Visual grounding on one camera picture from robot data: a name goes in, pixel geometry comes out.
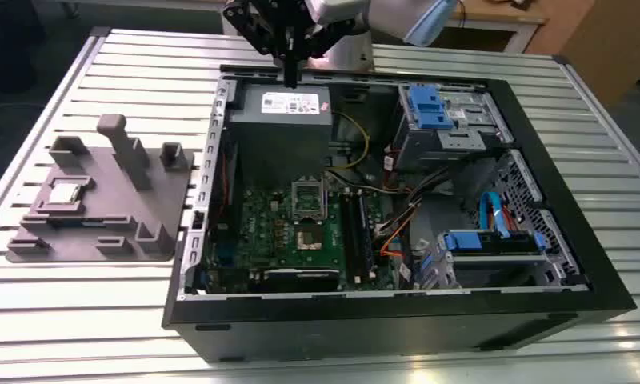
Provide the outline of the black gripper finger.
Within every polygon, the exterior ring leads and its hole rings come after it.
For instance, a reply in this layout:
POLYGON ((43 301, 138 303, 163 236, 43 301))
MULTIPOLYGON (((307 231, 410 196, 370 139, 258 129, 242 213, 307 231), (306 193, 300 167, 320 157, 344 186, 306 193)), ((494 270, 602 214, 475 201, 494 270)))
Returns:
POLYGON ((320 58, 330 48, 347 35, 347 22, 334 22, 320 30, 307 33, 311 27, 295 26, 291 41, 291 87, 296 88, 300 80, 300 66, 310 58, 320 58))
POLYGON ((226 20, 246 37, 252 47, 262 55, 270 54, 278 60, 278 66, 283 69, 284 85, 291 87, 291 36, 290 31, 275 29, 275 35, 268 39, 256 38, 252 32, 255 9, 250 1, 227 1, 222 14, 226 20))

